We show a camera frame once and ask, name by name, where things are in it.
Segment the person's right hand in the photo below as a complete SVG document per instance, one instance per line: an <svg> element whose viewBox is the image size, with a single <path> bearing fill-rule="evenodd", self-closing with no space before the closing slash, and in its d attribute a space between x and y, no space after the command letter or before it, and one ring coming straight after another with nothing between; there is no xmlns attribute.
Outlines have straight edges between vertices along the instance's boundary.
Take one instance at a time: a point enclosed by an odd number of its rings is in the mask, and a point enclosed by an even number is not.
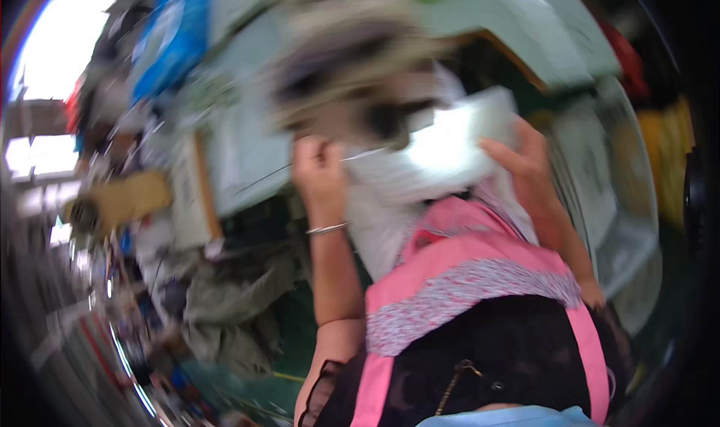
<svg viewBox="0 0 720 427"><path fill-rule="evenodd" d="M342 145L316 135L295 140L292 180L307 210L310 228L345 221L346 174Z"/></svg>
<svg viewBox="0 0 720 427"><path fill-rule="evenodd" d="M517 201L530 218L564 213L550 180L545 136L519 116L516 117L515 126L520 139L517 152L490 138L481 139L480 147L513 175Z"/></svg>

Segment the silver bracelet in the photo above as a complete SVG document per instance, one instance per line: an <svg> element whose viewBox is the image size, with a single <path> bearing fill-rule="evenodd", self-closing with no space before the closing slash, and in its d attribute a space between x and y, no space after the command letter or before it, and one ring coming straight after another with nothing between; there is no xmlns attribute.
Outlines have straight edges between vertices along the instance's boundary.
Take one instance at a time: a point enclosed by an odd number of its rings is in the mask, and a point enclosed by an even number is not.
<svg viewBox="0 0 720 427"><path fill-rule="evenodd" d="M350 221L345 221L344 223L329 225L328 227L311 228L306 233L308 235L322 235L332 231L339 231L341 228L345 228L348 225L350 225Z"/></svg>

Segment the apron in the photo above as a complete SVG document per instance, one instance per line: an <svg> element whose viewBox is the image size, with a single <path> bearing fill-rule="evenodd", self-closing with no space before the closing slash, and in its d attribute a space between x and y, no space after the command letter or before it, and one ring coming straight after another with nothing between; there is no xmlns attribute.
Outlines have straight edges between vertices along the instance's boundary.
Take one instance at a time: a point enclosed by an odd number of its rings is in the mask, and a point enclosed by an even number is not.
<svg viewBox="0 0 720 427"><path fill-rule="evenodd" d="M588 384L591 419L602 425L610 402L600 339L580 288L557 253L525 242L505 220L474 201L433 204L393 271L368 288L367 357L351 427L376 427L394 359L411 342L481 300L539 295L560 301Z"/></svg>

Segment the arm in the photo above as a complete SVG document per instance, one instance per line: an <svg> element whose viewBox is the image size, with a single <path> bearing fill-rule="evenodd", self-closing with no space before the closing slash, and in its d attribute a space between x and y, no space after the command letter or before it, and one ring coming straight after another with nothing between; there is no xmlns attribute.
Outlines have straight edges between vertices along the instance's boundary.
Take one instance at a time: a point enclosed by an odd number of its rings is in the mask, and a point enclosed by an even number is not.
<svg viewBox="0 0 720 427"><path fill-rule="evenodd" d="M316 137L296 141L293 181L302 196L310 228L342 223L345 217L345 173L342 150ZM313 235L312 294L318 339L307 374L295 403L294 423L305 411L308 396L327 360L347 362L365 338L365 298L350 245L343 231Z"/></svg>
<svg viewBox="0 0 720 427"><path fill-rule="evenodd" d="M585 303L604 306L605 297L593 275L588 251L552 186L545 137L520 117L517 133L520 137L517 152L486 138L481 140L480 147L513 175L517 201L530 216L540 246L557 252L570 267Z"/></svg>

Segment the blue plastic bag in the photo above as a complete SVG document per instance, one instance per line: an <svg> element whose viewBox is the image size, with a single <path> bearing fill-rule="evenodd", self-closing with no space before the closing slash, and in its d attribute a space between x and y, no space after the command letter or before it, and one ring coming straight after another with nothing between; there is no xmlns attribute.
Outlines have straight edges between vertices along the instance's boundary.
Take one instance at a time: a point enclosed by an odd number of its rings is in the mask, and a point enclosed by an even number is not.
<svg viewBox="0 0 720 427"><path fill-rule="evenodd" d="M185 80L207 50L210 0L157 0L132 52L132 104Z"/></svg>

